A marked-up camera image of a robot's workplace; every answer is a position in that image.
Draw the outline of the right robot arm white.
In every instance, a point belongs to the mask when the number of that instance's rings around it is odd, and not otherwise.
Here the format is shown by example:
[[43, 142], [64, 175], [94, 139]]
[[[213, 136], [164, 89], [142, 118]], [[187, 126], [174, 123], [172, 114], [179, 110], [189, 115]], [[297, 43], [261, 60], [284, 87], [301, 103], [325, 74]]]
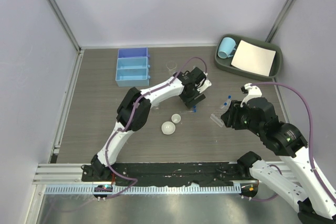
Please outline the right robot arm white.
[[279, 121], [274, 106], [266, 98], [253, 98], [246, 103], [232, 100], [228, 101], [226, 108], [220, 117], [224, 125], [257, 135], [266, 148], [291, 170], [298, 184], [273, 170], [252, 151], [238, 159], [239, 177], [265, 183], [291, 205], [302, 223], [335, 223], [335, 203], [313, 173], [308, 142], [299, 129]]

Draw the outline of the clear acrylic test tube rack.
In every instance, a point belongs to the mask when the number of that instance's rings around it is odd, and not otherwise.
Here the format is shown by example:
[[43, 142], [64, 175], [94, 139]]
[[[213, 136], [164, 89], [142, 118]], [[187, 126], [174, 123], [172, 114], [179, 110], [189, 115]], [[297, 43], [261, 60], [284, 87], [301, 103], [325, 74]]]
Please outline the clear acrylic test tube rack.
[[228, 105], [221, 106], [211, 114], [210, 119], [213, 120], [219, 127], [223, 127], [224, 121], [221, 119], [221, 116], [228, 111], [228, 108]]

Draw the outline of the small clear glass flask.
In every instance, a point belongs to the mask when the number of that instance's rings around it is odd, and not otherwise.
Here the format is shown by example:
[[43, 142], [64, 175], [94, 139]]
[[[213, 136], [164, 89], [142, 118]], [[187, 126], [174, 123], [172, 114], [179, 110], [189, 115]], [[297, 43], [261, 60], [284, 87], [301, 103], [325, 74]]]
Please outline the small clear glass flask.
[[160, 106], [153, 106], [152, 109], [151, 109], [152, 113], [154, 114], [160, 114], [161, 113], [161, 109], [160, 109]]

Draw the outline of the blue three-compartment organizer bin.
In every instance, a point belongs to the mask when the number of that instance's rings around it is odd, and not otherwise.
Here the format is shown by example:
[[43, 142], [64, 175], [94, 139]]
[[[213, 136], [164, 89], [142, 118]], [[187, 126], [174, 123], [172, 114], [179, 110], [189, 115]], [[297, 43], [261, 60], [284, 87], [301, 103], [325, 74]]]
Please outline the blue three-compartment organizer bin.
[[120, 48], [116, 66], [116, 83], [119, 87], [149, 86], [149, 51], [142, 48]]

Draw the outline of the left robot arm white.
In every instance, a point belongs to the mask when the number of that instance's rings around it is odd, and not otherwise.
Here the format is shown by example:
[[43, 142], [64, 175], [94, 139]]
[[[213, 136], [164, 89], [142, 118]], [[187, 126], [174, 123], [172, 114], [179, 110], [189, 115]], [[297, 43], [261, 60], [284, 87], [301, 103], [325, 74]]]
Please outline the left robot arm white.
[[129, 89], [117, 109], [111, 135], [90, 162], [94, 176], [102, 182], [111, 177], [109, 165], [116, 162], [128, 138], [145, 126], [153, 106], [169, 98], [180, 97], [184, 105], [191, 109], [204, 100], [204, 91], [212, 85], [207, 76], [206, 71], [196, 67], [192, 71], [176, 72], [166, 81], [147, 89]]

